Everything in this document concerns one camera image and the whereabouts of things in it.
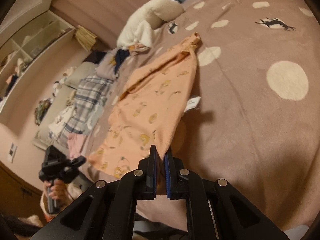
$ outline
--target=white fleece blanket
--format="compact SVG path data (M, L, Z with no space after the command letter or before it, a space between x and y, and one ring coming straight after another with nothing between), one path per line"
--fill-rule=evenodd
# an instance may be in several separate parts
M126 50L140 43L151 48L156 29L163 21L172 21L183 12L182 5L173 0L151 0L145 3L129 17L119 35L117 47Z

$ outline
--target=silver screw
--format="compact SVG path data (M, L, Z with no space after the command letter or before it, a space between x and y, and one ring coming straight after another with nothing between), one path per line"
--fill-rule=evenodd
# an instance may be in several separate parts
M219 180L218 180L218 185L219 185L219 186L224 187L224 186L226 186L227 184L228 184L228 182L227 182L225 179L219 179Z
M104 181L104 180L98 180L97 182L96 182L96 187L98 187L98 188L102 188L102 187L104 187L106 185L106 182Z
M189 175L189 173L190 173L190 171L188 171L187 169L180 170L180 174L183 176L187 176L187 175Z
M143 171L142 171L142 170L135 170L135 171L133 172L133 174L134 174L135 176L142 176L142 175L143 175Z

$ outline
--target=bed sheet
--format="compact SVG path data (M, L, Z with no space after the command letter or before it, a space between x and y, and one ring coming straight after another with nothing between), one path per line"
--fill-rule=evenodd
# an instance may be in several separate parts
M320 208L320 26L303 0L194 0L148 54L121 66L86 156L132 71L191 32L202 38L191 92L201 100L179 123L174 155L202 178L229 180L282 230L309 223ZM115 180L86 165L93 180ZM187 229L184 201L158 195L137 212Z

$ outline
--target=orange garment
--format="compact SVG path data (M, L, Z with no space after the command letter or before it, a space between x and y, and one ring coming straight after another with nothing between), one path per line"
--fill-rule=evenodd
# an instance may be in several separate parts
M121 178L148 157L150 145L164 156L190 96L199 41L193 33L132 73L108 119L104 143L89 157L95 168Z

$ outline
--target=human hand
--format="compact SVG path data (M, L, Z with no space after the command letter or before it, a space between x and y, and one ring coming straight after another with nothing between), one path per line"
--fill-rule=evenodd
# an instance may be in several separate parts
M53 200L59 200L61 204L67 204L67 187L61 179L56 179L54 185L50 188L51 192L48 195L47 189L51 186L48 181L44 182L44 194L50 196Z

